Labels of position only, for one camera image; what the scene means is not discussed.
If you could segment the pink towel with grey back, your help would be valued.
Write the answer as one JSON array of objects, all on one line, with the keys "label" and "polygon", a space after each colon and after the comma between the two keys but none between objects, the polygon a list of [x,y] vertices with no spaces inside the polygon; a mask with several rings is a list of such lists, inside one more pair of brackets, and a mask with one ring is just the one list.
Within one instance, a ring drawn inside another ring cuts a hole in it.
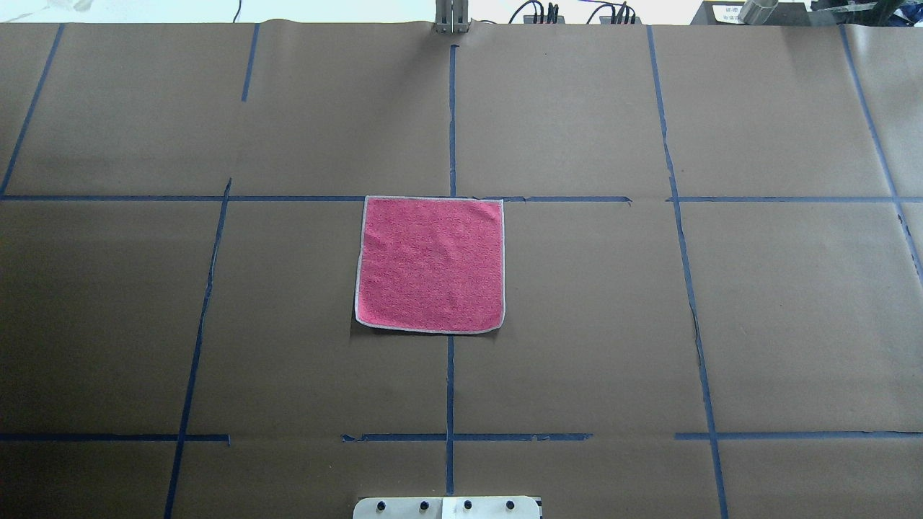
[{"label": "pink towel with grey back", "polygon": [[476,335],[505,321],[500,200],[367,196],[356,321],[392,331]]}]

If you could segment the metal cylinder can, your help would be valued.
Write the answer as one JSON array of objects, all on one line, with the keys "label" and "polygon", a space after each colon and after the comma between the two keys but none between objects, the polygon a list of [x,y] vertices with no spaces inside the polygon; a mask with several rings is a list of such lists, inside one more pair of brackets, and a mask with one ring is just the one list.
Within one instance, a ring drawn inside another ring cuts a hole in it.
[{"label": "metal cylinder can", "polygon": [[736,16],[743,25],[764,25],[778,4],[778,0],[747,0]]}]

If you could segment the aluminium frame post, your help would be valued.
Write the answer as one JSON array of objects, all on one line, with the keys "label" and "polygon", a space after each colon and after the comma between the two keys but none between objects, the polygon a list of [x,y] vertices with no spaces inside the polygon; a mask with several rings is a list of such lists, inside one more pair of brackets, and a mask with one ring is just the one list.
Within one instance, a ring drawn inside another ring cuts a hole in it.
[{"label": "aluminium frame post", "polygon": [[464,34],[470,30],[468,0],[435,0],[434,30],[438,34]]}]

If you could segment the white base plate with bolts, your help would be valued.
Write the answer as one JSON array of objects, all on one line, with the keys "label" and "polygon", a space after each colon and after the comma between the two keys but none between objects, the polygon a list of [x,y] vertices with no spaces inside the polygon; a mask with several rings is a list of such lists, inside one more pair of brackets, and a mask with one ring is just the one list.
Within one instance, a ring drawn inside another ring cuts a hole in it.
[{"label": "white base plate with bolts", "polygon": [[539,498],[512,496],[382,497],[360,499],[353,518],[542,518]]}]

